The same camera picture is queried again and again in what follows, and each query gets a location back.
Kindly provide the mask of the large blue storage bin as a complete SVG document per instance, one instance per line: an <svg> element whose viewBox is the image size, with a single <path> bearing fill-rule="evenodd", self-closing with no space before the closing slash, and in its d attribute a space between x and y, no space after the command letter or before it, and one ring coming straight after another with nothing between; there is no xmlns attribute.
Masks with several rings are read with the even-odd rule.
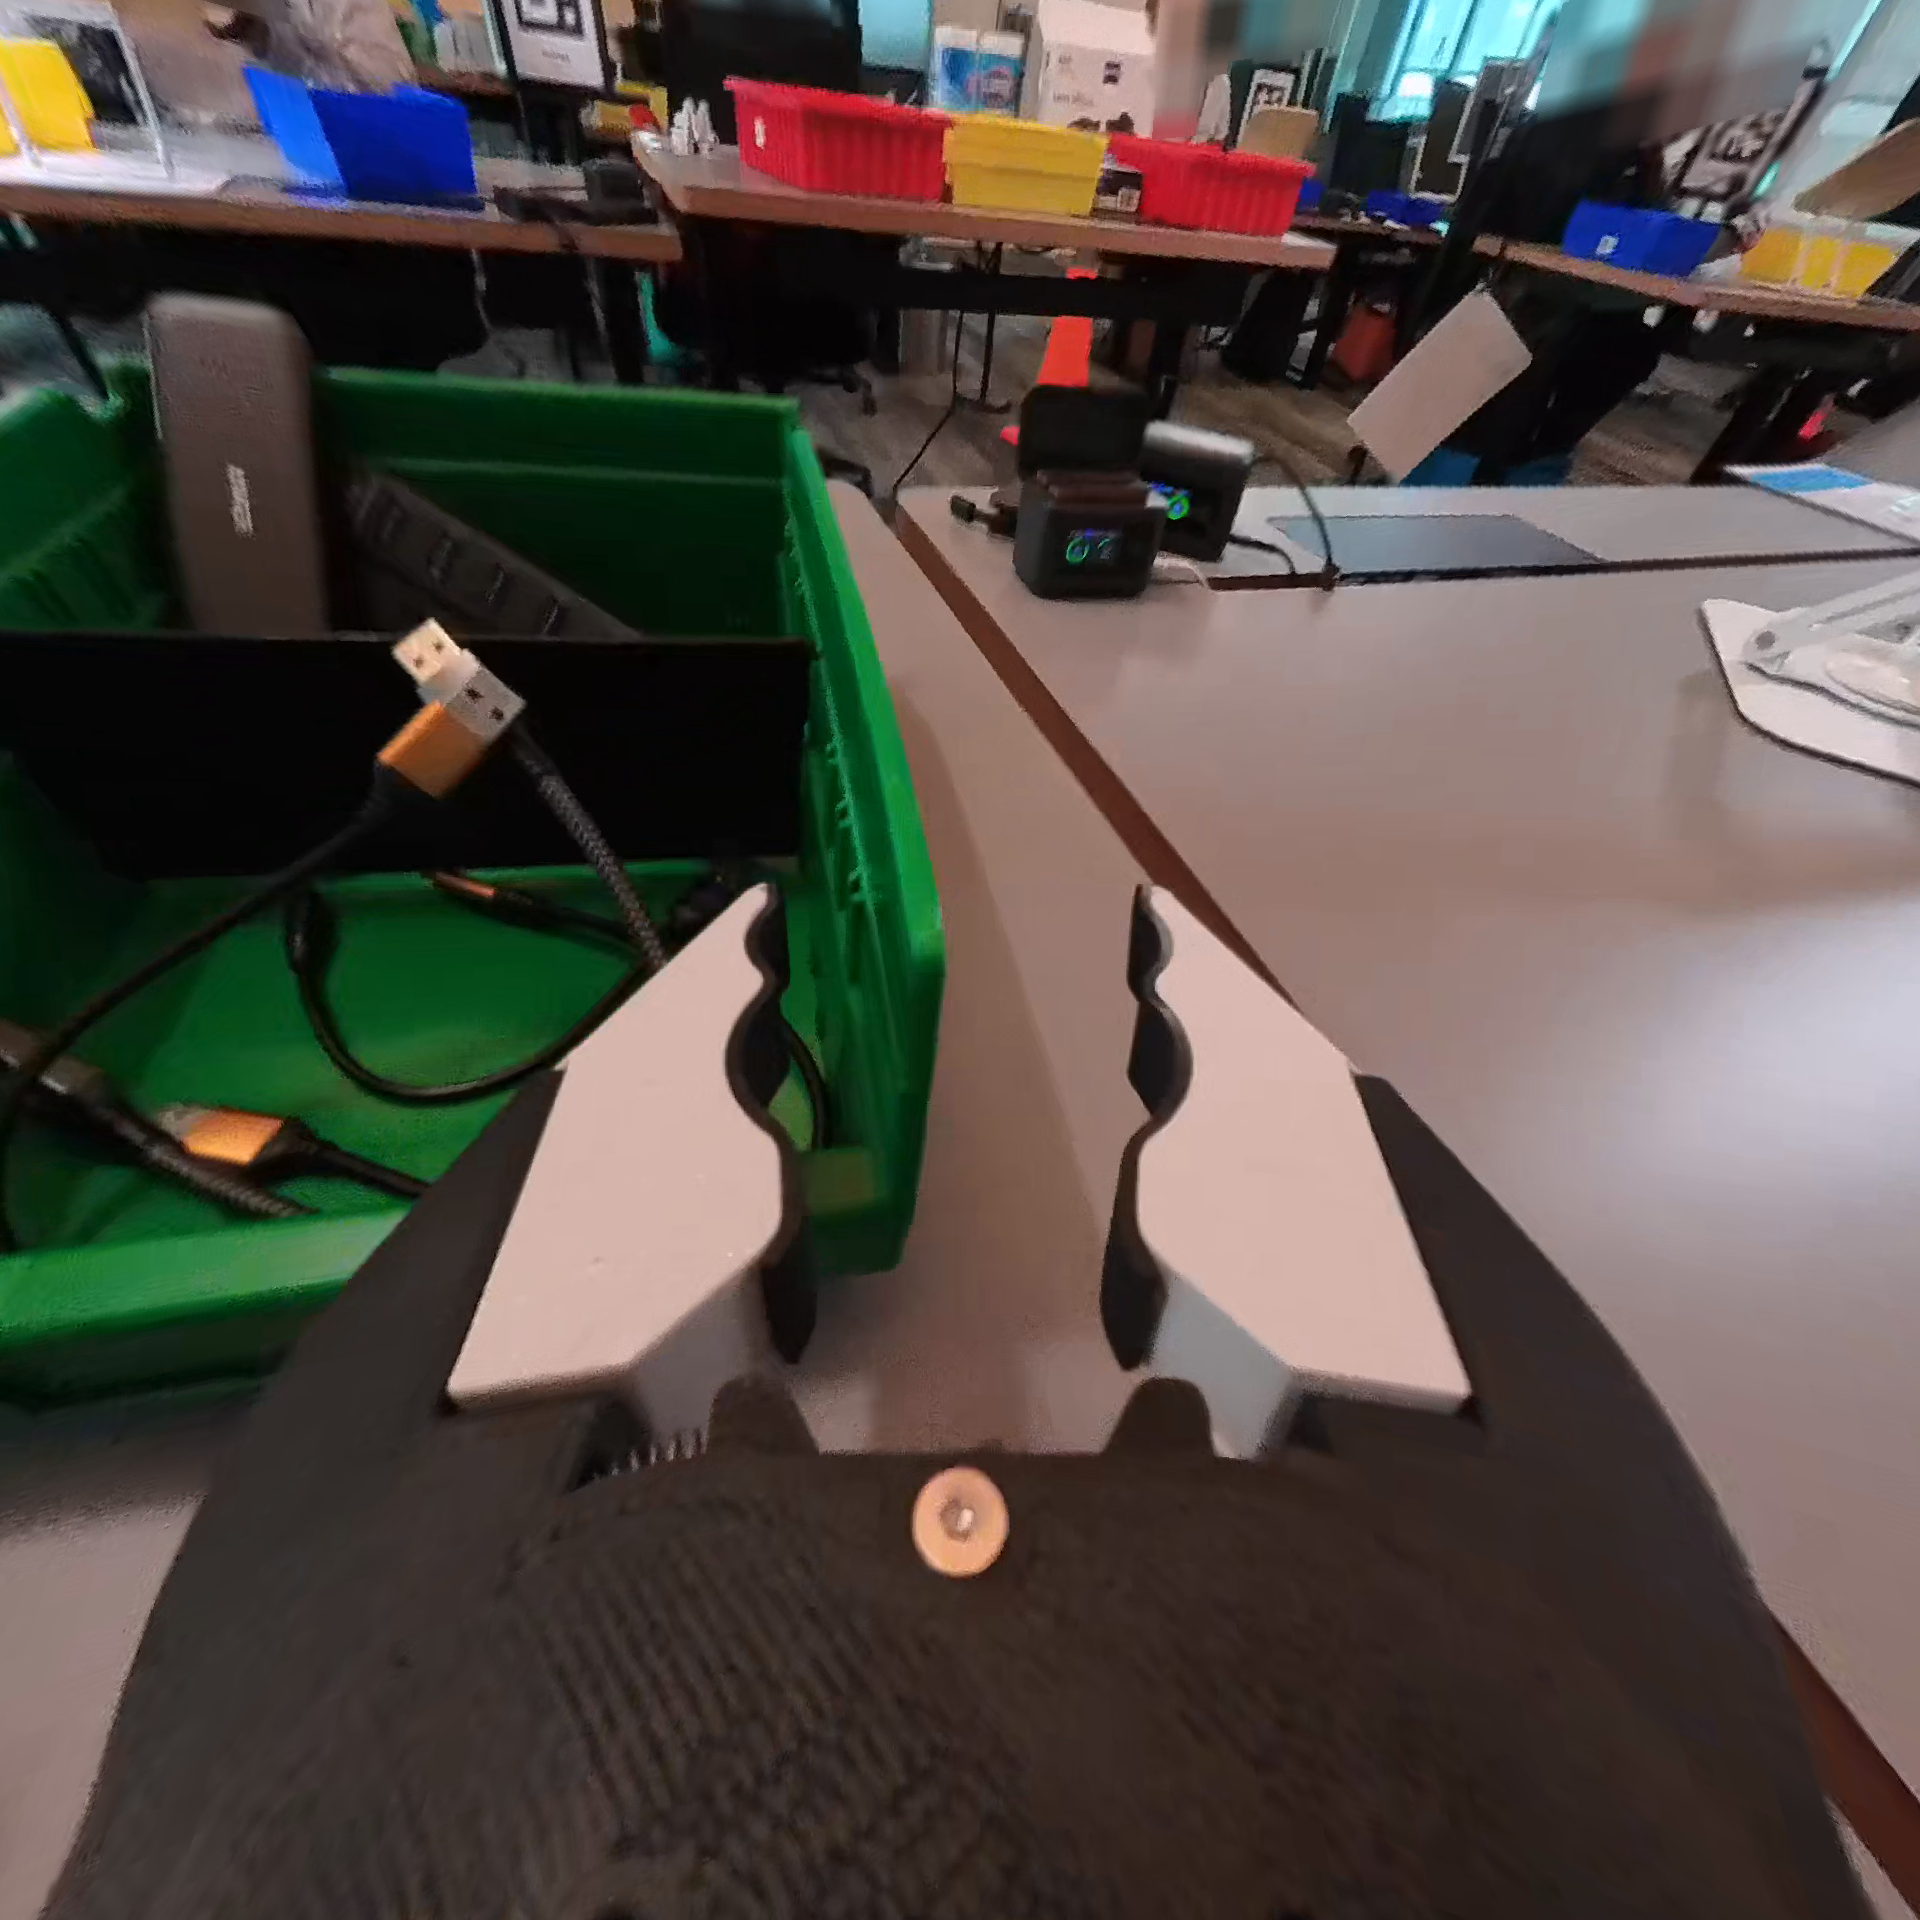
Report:
<svg viewBox="0 0 1920 1920"><path fill-rule="evenodd" d="M245 67L269 139L307 189L349 202L481 202L466 108L424 87L349 92Z"/></svg>

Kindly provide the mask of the small yellow storage bin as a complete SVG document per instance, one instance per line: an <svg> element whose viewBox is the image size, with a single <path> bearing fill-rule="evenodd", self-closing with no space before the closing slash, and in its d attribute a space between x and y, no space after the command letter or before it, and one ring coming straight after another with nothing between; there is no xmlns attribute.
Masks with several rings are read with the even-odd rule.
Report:
<svg viewBox="0 0 1920 1920"><path fill-rule="evenodd" d="M1737 277L1813 298L1862 300L1878 293L1917 245L1917 231L1885 224L1770 224L1739 253Z"/></svg>

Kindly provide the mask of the small blue storage bin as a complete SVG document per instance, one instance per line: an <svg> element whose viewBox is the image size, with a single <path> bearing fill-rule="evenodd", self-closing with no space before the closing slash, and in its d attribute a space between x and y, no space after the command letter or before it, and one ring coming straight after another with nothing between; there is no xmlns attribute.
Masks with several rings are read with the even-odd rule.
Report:
<svg viewBox="0 0 1920 1920"><path fill-rule="evenodd" d="M1720 222L1585 199L1568 218L1562 251L1619 271L1687 278L1720 240Z"/></svg>

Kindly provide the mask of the orange traffic cone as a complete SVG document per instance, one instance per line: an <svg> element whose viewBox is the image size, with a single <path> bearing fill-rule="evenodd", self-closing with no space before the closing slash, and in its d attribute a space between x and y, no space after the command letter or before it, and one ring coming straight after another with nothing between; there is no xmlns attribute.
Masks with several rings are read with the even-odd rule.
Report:
<svg viewBox="0 0 1920 1920"><path fill-rule="evenodd" d="M1019 447L1034 435L1035 450L1049 453L1072 442L1087 411L1082 395L1089 388L1094 330L1090 317L1053 320L1035 379L1000 431L1002 444Z"/></svg>

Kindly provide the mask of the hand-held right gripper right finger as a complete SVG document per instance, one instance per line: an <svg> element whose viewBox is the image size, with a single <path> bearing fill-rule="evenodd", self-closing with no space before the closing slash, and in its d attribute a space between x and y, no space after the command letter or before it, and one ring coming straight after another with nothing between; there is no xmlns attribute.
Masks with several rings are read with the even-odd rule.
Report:
<svg viewBox="0 0 1920 1920"><path fill-rule="evenodd" d="M1136 890L1128 948L1144 1123L1099 1276L1121 1370L1191 1384L1229 1458L1275 1454L1323 1404L1469 1413L1352 1060L1170 890Z"/></svg>

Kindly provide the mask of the hanging white paper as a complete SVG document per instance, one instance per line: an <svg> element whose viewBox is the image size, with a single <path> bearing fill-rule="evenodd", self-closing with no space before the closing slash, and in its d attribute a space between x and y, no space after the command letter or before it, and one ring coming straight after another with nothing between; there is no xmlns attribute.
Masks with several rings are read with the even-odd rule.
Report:
<svg viewBox="0 0 1920 1920"><path fill-rule="evenodd" d="M1349 430L1391 482L1403 482L1530 366L1502 302L1475 290L1354 407Z"/></svg>

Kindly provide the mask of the dark grey slim hub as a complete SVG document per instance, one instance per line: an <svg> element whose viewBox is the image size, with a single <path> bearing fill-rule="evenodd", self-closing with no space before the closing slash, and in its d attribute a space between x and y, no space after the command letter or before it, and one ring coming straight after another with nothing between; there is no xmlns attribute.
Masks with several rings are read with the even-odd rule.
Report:
<svg viewBox="0 0 1920 1920"><path fill-rule="evenodd" d="M273 303L167 293L147 347L184 611L205 634L329 628L314 362Z"/></svg>

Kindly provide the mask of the red storage bin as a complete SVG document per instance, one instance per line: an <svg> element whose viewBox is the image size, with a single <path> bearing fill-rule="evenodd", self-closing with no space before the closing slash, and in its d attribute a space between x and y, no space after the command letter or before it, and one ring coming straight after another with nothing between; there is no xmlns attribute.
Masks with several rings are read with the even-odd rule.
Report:
<svg viewBox="0 0 1920 1920"><path fill-rule="evenodd" d="M950 114L829 87L727 78L746 168L808 195L939 204Z"/></svg>
<svg viewBox="0 0 1920 1920"><path fill-rule="evenodd" d="M1126 132L1109 157L1142 175L1144 224L1200 232L1283 236L1312 180L1307 159Z"/></svg>

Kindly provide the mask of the black tablet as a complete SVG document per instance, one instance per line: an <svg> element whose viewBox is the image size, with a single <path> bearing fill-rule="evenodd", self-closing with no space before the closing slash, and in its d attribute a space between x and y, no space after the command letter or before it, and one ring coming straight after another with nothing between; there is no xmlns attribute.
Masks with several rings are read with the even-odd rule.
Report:
<svg viewBox="0 0 1920 1920"><path fill-rule="evenodd" d="M1381 514L1327 524L1283 514L1267 528L1305 554L1311 566L1331 559L1338 586L1559 575L1602 566L1590 549L1514 514Z"/></svg>

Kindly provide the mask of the black multi-port usb hub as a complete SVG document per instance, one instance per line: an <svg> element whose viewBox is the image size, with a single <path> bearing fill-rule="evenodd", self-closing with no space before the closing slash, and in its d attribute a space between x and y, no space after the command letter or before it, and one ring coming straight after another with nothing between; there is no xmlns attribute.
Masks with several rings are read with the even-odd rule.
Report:
<svg viewBox="0 0 1920 1920"><path fill-rule="evenodd" d="M343 490L353 613L373 634L434 620L458 639L638 642L642 634L379 471Z"/></svg>

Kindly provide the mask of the small black device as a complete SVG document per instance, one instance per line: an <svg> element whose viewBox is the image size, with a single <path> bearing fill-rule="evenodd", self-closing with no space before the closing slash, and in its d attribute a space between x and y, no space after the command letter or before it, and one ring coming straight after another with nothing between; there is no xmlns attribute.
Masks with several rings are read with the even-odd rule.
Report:
<svg viewBox="0 0 1920 1920"><path fill-rule="evenodd" d="M1038 599L1136 600L1161 555L1167 507L1144 480L1146 395L1035 387L1018 442L1016 575Z"/></svg>

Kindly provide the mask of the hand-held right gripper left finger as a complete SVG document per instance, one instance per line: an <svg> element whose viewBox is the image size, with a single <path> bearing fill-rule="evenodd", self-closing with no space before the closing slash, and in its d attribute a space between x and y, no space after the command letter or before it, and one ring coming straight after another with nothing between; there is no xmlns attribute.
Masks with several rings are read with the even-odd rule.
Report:
<svg viewBox="0 0 1920 1920"><path fill-rule="evenodd" d="M461 1413L611 1402L689 1443L813 1331L785 901L749 884L561 1069L448 1372Z"/></svg>

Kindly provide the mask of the green plastic bin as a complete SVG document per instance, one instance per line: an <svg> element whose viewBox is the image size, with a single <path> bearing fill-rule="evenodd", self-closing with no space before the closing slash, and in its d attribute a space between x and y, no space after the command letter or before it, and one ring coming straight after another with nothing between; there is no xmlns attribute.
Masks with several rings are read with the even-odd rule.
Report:
<svg viewBox="0 0 1920 1920"><path fill-rule="evenodd" d="M353 613L343 494L390 474L638 642L471 639L526 701L677 952L785 901L775 1099L829 1276L906 1245L944 923L896 708L792 402L454 375L311 383L336 600L317 638L198 631L154 387L6 402L6 1032L97 992L343 830L417 692ZM640 984L608 886L493 750L78 1039L127 1132L258 1116L368 1166L273 1167L269 1216L102 1116L34 1101L6 1154L6 1413L266 1375L513 1095Z"/></svg>

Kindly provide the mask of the black digital timer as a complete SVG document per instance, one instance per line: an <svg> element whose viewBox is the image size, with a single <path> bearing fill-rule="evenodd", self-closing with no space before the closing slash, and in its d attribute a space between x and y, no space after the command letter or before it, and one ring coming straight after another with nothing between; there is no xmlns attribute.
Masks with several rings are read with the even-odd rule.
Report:
<svg viewBox="0 0 1920 1920"><path fill-rule="evenodd" d="M1247 437L1167 419L1151 423L1144 430L1138 475L1163 507L1161 550L1218 563L1258 456L1258 444Z"/></svg>

